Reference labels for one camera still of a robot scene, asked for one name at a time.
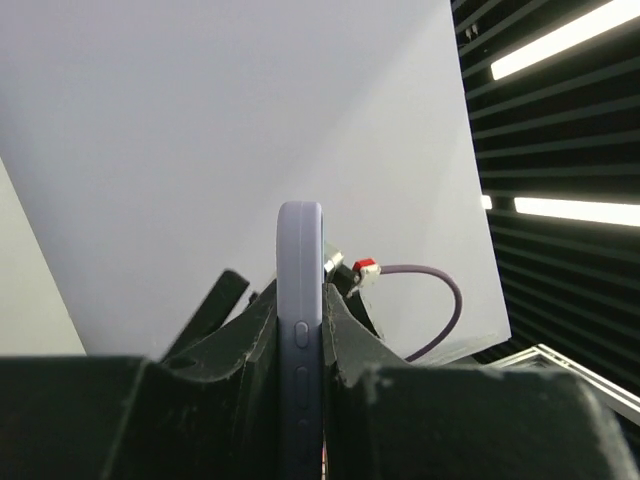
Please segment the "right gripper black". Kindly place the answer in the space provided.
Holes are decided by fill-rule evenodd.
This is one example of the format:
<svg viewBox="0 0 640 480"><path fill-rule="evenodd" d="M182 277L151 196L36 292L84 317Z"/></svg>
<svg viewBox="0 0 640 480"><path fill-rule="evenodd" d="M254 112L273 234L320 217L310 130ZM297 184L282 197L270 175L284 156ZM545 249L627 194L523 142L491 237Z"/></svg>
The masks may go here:
<svg viewBox="0 0 640 480"><path fill-rule="evenodd" d="M181 354L192 345L218 330L229 317L243 294L249 281L234 270L225 269L202 300L190 320L174 340L165 358ZM350 314L378 340L383 340L379 329L369 315L368 307L360 292L344 297Z"/></svg>

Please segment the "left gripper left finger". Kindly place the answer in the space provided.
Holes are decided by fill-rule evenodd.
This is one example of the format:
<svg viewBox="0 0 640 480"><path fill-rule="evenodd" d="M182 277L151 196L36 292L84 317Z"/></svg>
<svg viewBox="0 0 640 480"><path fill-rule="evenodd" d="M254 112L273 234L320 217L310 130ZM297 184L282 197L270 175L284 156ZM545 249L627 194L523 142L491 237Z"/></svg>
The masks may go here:
<svg viewBox="0 0 640 480"><path fill-rule="evenodd" d="M5 357L5 479L274 479L274 287L163 362Z"/></svg>

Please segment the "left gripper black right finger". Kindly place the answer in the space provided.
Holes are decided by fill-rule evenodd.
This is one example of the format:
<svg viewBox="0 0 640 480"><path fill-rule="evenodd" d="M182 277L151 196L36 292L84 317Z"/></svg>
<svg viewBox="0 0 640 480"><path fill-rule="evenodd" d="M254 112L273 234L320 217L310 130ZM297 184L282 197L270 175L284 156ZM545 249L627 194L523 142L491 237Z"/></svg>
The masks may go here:
<svg viewBox="0 0 640 480"><path fill-rule="evenodd" d="M412 366L323 292L331 479L635 479L613 412L557 370Z"/></svg>

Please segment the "large phone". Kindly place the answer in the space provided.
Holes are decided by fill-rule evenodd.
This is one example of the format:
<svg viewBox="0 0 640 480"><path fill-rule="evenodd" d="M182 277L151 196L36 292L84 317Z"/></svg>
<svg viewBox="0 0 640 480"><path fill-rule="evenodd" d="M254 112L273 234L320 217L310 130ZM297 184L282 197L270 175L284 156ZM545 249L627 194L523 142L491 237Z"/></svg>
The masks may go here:
<svg viewBox="0 0 640 480"><path fill-rule="evenodd" d="M288 201L276 233L280 479L319 479L323 446L324 233L317 202Z"/></svg>

